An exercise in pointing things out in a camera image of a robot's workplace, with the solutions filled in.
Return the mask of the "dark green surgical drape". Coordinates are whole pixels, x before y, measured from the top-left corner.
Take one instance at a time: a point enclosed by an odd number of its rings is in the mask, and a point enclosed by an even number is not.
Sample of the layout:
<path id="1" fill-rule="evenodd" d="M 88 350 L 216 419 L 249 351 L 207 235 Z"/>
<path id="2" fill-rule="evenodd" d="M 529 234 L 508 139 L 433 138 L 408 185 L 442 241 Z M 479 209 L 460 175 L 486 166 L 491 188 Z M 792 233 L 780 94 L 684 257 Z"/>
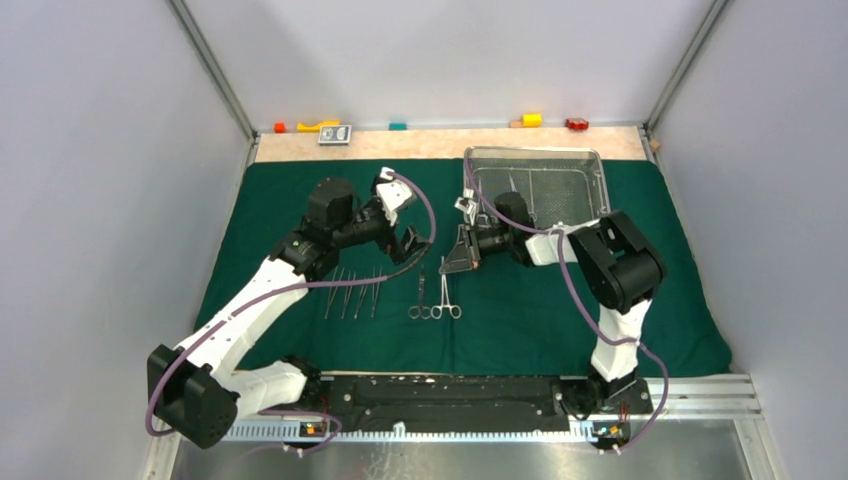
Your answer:
<path id="1" fill-rule="evenodd" d="M 328 177 L 350 180 L 360 194 L 370 190 L 378 160 L 257 163 L 246 171 L 234 212 L 196 318 L 206 324 L 254 275 L 272 247 L 300 222 L 309 194 Z M 641 374 L 706 376 L 729 371 L 732 353 L 708 309 L 702 283 L 660 170 L 647 161 L 603 164 L 614 208 L 625 211 L 664 259 L 668 274 L 642 330 L 649 353 L 639 358 Z M 373 244 L 346 249 L 345 276 L 372 275 L 378 266 L 388 281 L 380 288 L 376 317 L 368 289 L 353 319 L 355 289 L 344 320 L 345 289 L 339 289 L 329 318 L 328 291 L 320 289 L 288 309 L 241 361 L 251 370 L 287 355 L 319 369 L 434 372 L 460 375 L 582 375 L 596 343 L 577 310 L 566 278 L 555 266 L 529 268 L 506 254 L 488 258 L 474 272 L 453 276 L 451 300 L 457 319 L 414 320 L 418 274 L 400 274 Z"/>

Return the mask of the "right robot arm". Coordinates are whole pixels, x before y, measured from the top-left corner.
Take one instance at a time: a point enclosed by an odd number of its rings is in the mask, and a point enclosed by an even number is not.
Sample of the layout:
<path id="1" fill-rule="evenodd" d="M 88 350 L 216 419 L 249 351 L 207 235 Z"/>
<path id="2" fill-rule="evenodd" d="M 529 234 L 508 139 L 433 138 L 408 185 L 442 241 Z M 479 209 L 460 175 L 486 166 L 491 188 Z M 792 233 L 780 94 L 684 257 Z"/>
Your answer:
<path id="1" fill-rule="evenodd" d="M 463 222 L 440 274 L 476 270 L 485 257 L 503 252 L 526 267 L 577 264 L 599 304 L 599 317 L 590 324 L 598 336 L 590 358 L 595 378 L 586 385 L 586 397 L 594 409 L 614 411 L 626 400 L 625 383 L 635 379 L 644 319 L 667 274 L 664 260 L 621 210 L 543 229 L 518 192 L 498 195 L 491 213 L 483 205 L 471 189 L 456 200 Z"/>

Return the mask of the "surgical scissors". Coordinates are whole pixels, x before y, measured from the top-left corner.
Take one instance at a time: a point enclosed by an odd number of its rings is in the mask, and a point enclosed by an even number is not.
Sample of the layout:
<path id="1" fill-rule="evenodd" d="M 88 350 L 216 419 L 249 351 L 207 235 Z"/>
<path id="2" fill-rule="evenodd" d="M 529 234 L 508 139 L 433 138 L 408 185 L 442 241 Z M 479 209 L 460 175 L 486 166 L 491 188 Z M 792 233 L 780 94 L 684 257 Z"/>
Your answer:
<path id="1" fill-rule="evenodd" d="M 422 266 L 417 278 L 415 302 L 407 310 L 410 319 L 427 320 L 431 318 L 431 307 L 426 305 L 426 267 Z"/>

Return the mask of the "metal mesh instrument tray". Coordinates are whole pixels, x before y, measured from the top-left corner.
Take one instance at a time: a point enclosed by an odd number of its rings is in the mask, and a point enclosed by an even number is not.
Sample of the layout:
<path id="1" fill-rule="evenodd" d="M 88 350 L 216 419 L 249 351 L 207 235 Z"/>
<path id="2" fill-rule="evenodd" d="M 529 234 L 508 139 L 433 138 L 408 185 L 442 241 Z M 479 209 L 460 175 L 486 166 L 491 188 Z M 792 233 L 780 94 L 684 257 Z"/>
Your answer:
<path id="1" fill-rule="evenodd" d="M 602 160 L 592 149 L 475 146 L 464 159 L 468 185 L 477 185 L 490 202 L 518 192 L 540 229 L 579 225 L 611 212 Z"/>

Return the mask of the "steel tweezers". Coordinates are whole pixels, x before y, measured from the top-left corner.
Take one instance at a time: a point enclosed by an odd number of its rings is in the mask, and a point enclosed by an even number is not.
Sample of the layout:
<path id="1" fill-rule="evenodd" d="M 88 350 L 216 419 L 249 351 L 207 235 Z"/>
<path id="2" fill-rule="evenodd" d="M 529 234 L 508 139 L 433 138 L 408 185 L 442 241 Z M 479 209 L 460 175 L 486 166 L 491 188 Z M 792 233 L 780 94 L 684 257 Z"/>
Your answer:
<path id="1" fill-rule="evenodd" d="M 382 275 L 382 273 L 383 273 L 383 267 L 382 267 L 382 266 L 378 266 L 378 267 L 376 268 L 376 270 L 375 270 L 375 275 L 374 275 L 374 277 L 375 277 L 375 278 L 380 277 L 380 276 Z M 378 304 L 378 300 L 379 300 L 380 288 L 381 288 L 381 283 L 380 283 L 380 282 L 375 282 L 375 283 L 372 285 L 372 293 L 371 293 L 371 310 L 370 310 L 370 317 L 371 317 L 371 318 L 375 318 L 375 317 L 376 317 L 376 309 L 377 309 L 377 304 Z"/>
<path id="2" fill-rule="evenodd" d="M 337 295 L 339 285 L 338 282 L 344 279 L 345 267 L 336 267 L 331 275 L 330 282 L 332 285 L 328 288 L 327 302 L 325 307 L 325 313 L 323 318 L 327 320 L 329 318 L 330 312 L 332 310 L 335 297 Z"/>
<path id="3" fill-rule="evenodd" d="M 368 293 L 368 285 L 362 284 L 361 289 L 359 291 L 359 294 L 357 296 L 357 302 L 355 304 L 355 308 L 354 308 L 354 312 L 353 312 L 353 319 L 354 320 L 358 319 L 359 316 L 360 316 L 360 312 L 361 312 L 362 306 L 365 302 L 367 293 Z"/>
<path id="4" fill-rule="evenodd" d="M 342 320 L 345 319 L 346 314 L 347 314 L 347 310 L 348 310 L 348 307 L 349 307 L 349 304 L 350 304 L 350 301 L 351 301 L 351 297 L 352 297 L 353 291 L 355 289 L 355 286 L 352 284 L 352 282 L 356 279 L 356 277 L 357 277 L 357 273 L 355 271 L 351 271 L 350 277 L 349 277 L 349 281 L 351 282 L 351 284 L 347 285 L 345 287 L 345 292 L 344 292 L 344 296 L 343 296 L 342 311 L 341 311 L 341 315 L 340 315 L 340 318 Z"/>

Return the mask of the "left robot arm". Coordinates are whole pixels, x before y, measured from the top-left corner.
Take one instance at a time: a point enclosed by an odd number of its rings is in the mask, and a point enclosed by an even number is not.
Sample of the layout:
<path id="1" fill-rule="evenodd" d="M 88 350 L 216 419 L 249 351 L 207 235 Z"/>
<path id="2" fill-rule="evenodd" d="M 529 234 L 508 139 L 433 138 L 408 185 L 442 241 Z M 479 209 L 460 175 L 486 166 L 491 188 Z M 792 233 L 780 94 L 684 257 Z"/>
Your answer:
<path id="1" fill-rule="evenodd" d="M 178 433 L 207 449 L 236 421 L 271 407 L 288 405 L 302 414 L 314 410 L 321 397 L 320 373 L 307 362 L 286 357 L 253 370 L 240 363 L 275 321 L 310 292 L 388 281 L 386 275 L 326 280 L 343 249 L 373 243 L 402 271 L 420 262 L 436 233 L 422 238 L 408 227 L 403 236 L 396 234 L 400 212 L 417 200 L 434 223 L 427 196 L 390 168 L 374 178 L 366 201 L 360 201 L 347 179 L 321 180 L 299 225 L 277 242 L 245 286 L 177 346 L 159 345 L 151 352 L 147 433 Z"/>

